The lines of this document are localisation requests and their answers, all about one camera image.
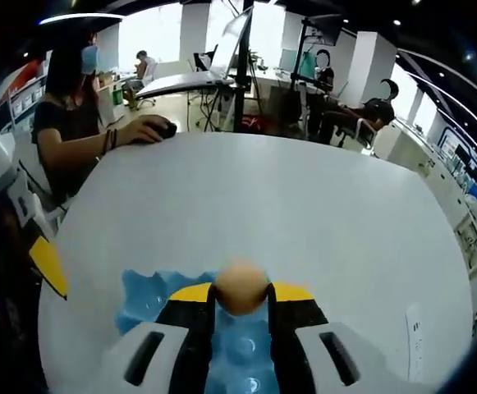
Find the window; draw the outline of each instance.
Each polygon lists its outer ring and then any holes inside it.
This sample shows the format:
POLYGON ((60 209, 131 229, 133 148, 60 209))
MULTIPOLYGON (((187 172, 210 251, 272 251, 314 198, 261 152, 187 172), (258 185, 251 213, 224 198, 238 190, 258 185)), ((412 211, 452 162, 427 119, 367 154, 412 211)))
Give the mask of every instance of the window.
POLYGON ((399 86, 399 95, 392 101, 393 110, 397 117, 407 121, 417 94, 417 83, 396 63, 393 67, 392 80, 399 86))
POLYGON ((422 128, 424 135, 428 135, 429 129, 431 129, 433 125, 435 115, 437 115, 437 106, 427 94, 423 94, 419 111, 417 111, 413 123, 422 128))
POLYGON ((120 23, 119 67, 133 71, 136 54, 147 51, 158 62, 180 59, 180 3, 154 7, 126 17, 120 23))
MULTIPOLYGON (((242 0, 231 0, 238 11, 243 9, 242 0)), ((205 50, 212 51, 222 37, 223 29, 233 18, 231 6, 214 0, 209 11, 205 50)), ((251 24, 250 49, 263 58, 266 66, 278 66, 282 51, 282 35, 286 10, 280 6, 270 6, 265 2, 255 2, 251 24)))

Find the hand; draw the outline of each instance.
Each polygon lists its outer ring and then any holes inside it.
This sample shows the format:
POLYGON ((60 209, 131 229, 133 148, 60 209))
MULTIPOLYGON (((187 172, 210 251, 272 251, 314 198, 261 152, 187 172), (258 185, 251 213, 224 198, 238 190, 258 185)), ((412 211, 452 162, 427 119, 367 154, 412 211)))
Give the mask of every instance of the hand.
POLYGON ((163 138, 156 129, 166 129, 168 120, 159 115, 143 115, 117 131, 117 146, 128 145, 134 141, 149 144, 161 142, 163 138))

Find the ceiling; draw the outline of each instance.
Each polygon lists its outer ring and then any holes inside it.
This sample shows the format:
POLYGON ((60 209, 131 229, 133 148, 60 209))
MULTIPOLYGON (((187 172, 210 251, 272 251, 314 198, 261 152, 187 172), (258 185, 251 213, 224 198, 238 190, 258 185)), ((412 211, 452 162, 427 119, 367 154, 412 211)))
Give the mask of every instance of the ceiling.
MULTIPOLYGON (((34 0, 29 9, 14 4, 18 2, 6 2, 6 6, 3 5, 8 10, 5 20, 8 17, 10 20, 7 22, 10 23, 6 25, 3 23, 3 25, 4 31, 12 34, 8 44, 11 44, 10 47, 13 49, 11 56, 15 55, 15 57, 12 60, 12 57, 6 57, 4 53, 1 60, 4 61, 6 58, 7 64, 18 66, 19 62, 25 62, 28 58, 36 57, 52 48, 58 41, 65 39, 69 31, 76 31, 78 27, 97 31, 115 23, 115 20, 87 19, 36 26, 36 21, 40 21, 43 17, 69 12, 72 3, 74 3, 72 11, 103 11, 130 15, 170 2, 167 0, 52 0, 46 7, 47 2, 44 0, 34 0), (22 18, 22 29, 14 29, 14 23, 16 23, 13 21, 14 17, 22 18), (28 58, 22 57, 24 52, 29 53, 28 58)), ((184 2, 209 2, 209 0, 184 2)), ((444 63, 477 85, 477 0, 473 1, 473 7, 470 2, 450 0, 421 0, 416 5, 412 4, 412 0, 280 0, 278 4, 286 6, 288 11, 307 16, 340 12, 349 20, 346 24, 347 29, 378 31, 398 48, 421 53, 444 63), (395 26, 394 20, 399 20, 401 25, 395 26), (466 55, 471 55, 472 58, 467 59, 466 55)), ((434 84, 456 97, 477 116, 476 89, 432 62, 415 56, 413 58, 434 84), (440 72, 443 72, 444 77, 439 76, 440 72)), ((398 62, 408 71, 417 73, 404 58, 400 58, 398 62)), ((425 89, 434 101, 438 99, 425 84, 421 83, 420 87, 425 89)), ((477 141, 477 122, 451 100, 446 99, 446 103, 452 116, 460 124, 468 124, 466 129, 477 141)))

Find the laptop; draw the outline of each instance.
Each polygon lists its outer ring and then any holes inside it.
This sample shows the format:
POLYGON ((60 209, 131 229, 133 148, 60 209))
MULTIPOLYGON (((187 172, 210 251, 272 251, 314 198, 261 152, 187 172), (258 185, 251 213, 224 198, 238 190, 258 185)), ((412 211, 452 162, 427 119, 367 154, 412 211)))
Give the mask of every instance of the laptop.
POLYGON ((186 92, 218 85, 232 85, 234 80, 228 77, 232 59, 238 49, 247 22, 252 15, 253 7, 250 7, 227 24, 222 38, 218 42, 218 48, 214 53, 213 63, 209 71, 158 78, 140 90, 136 94, 136 98, 148 99, 164 94, 186 92))

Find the woman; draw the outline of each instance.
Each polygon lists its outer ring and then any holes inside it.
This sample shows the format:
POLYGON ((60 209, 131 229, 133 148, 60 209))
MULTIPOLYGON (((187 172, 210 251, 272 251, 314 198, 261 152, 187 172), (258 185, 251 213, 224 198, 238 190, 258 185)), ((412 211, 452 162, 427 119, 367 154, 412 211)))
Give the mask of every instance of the woman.
POLYGON ((35 110, 32 142, 56 203, 74 195, 107 151, 131 142, 150 144, 167 119, 143 116, 119 130, 99 133, 98 99, 93 88, 98 49, 88 40, 53 51, 45 95, 35 110))

